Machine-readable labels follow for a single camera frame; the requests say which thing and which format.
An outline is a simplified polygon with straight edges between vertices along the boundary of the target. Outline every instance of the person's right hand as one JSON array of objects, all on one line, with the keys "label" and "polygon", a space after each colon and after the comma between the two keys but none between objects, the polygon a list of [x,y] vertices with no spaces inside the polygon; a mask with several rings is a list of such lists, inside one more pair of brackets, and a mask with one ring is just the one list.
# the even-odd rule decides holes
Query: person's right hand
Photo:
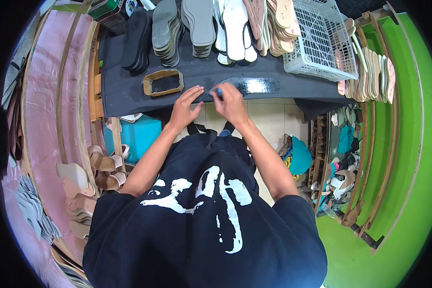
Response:
[{"label": "person's right hand", "polygon": [[[222,90],[222,101],[215,92],[217,88]],[[216,111],[234,126],[246,122],[249,117],[242,94],[230,83],[218,84],[215,89],[210,94],[213,96]]]}]

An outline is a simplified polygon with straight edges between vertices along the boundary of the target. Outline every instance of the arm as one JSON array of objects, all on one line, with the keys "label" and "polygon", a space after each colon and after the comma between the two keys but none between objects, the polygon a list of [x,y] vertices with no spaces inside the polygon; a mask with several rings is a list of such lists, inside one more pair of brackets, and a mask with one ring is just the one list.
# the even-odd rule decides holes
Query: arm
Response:
[{"label": "arm", "polygon": [[152,187],[176,136],[197,118],[202,109],[203,102],[193,111],[190,110],[190,104],[202,95],[203,91],[202,86],[192,87],[175,101],[169,122],[131,171],[121,193],[138,197]]},{"label": "arm", "polygon": [[216,93],[212,92],[216,111],[232,123],[243,136],[274,201],[286,195],[298,195],[298,189],[291,172],[248,117],[240,92],[228,83],[216,87],[222,90],[224,99],[222,102]]}]

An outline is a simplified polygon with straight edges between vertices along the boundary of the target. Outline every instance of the white plastic basket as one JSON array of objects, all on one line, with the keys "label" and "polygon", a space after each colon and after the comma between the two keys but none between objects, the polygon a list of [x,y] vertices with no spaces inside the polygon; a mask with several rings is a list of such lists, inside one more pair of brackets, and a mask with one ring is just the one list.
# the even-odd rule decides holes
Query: white plastic basket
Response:
[{"label": "white plastic basket", "polygon": [[[283,55],[288,73],[313,75],[330,81],[357,79],[358,70],[346,26],[334,0],[294,0],[301,36],[294,41],[294,51]],[[343,59],[336,66],[334,50]]]}]

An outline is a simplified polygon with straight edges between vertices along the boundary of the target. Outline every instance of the plastic bottle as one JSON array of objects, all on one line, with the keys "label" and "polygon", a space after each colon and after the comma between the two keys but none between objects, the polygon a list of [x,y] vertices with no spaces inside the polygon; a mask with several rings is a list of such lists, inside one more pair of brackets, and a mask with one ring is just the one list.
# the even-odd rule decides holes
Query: plastic bottle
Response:
[{"label": "plastic bottle", "polygon": [[322,210],[325,213],[327,213],[328,216],[330,216],[331,218],[335,218],[336,217],[336,213],[334,213],[334,211],[326,203],[322,204]]}]

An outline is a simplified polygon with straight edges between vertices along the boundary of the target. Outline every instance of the person's left hand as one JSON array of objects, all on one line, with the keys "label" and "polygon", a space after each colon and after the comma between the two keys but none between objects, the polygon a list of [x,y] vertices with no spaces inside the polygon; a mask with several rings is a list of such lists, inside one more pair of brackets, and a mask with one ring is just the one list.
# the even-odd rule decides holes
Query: person's left hand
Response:
[{"label": "person's left hand", "polygon": [[179,134],[184,127],[195,120],[202,110],[203,101],[200,101],[194,110],[190,110],[190,104],[200,95],[203,94],[204,88],[202,86],[194,86],[185,91],[175,102],[173,112],[167,125],[175,129]]}]

